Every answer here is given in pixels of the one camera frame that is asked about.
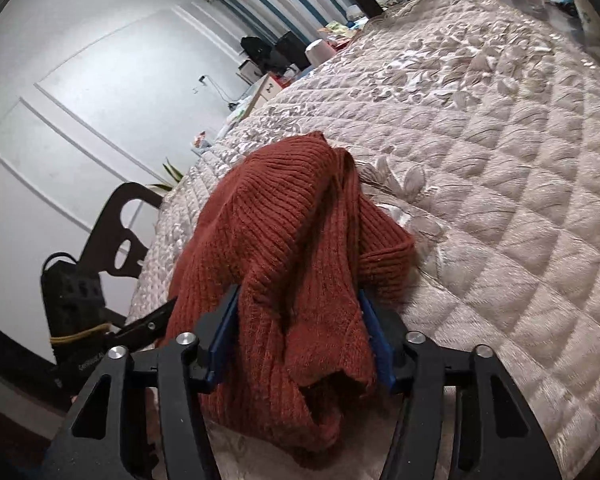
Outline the rust red knit sweater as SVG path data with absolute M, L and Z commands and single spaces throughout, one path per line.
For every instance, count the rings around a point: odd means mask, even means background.
M 414 238 L 321 133 L 248 155 L 202 208 L 169 289 L 175 337 L 239 288 L 237 338 L 204 414 L 288 451 L 327 452 L 376 382 L 358 294 L 396 306 L 414 259 Z

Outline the dark chair left side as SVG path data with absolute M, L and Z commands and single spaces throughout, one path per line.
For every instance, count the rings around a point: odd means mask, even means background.
M 123 183 L 110 195 L 98 216 L 78 261 L 84 273 L 106 272 L 117 278 L 138 278 L 148 248 L 122 223 L 122 210 L 139 200 L 158 210 L 160 195 L 135 182 Z

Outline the green potted plant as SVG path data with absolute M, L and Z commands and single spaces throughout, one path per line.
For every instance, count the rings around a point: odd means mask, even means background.
M 149 185 L 149 187 L 153 190 L 158 190 L 160 193 L 169 193 L 183 180 L 184 174 L 181 170 L 173 166 L 169 159 L 166 159 L 162 166 L 170 182 L 157 182 Z

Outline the beige quilted table cover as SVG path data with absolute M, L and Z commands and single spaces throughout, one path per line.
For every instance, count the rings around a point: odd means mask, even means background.
M 600 479 L 600 66 L 498 0 L 398 6 L 217 140 L 162 202 L 130 319 L 166 301 L 230 167 L 316 130 L 416 235 L 406 325 L 492 347 L 562 475 Z

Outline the white low cabinet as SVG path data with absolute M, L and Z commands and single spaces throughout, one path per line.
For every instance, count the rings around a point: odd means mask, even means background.
M 239 119 L 248 117 L 252 112 L 274 99 L 283 88 L 272 75 L 262 76 L 252 85 L 236 108 L 237 117 Z

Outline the black backpack by curtain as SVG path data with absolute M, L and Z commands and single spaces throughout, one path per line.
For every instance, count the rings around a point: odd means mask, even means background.
M 248 58 L 265 72 L 278 73 L 279 64 L 273 58 L 273 48 L 259 37 L 245 36 L 240 40 L 240 46 Z

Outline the black speaker box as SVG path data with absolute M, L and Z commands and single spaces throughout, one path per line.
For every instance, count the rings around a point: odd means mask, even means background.
M 275 49 L 283 55 L 290 63 L 298 67 L 299 70 L 306 70 L 311 66 L 311 62 L 306 57 L 306 47 L 296 34 L 286 32 L 276 41 Z

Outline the pink white container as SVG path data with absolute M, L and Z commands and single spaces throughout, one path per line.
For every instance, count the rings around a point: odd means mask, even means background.
M 304 51 L 313 67 L 318 67 L 333 58 L 337 51 L 324 39 L 312 41 Z

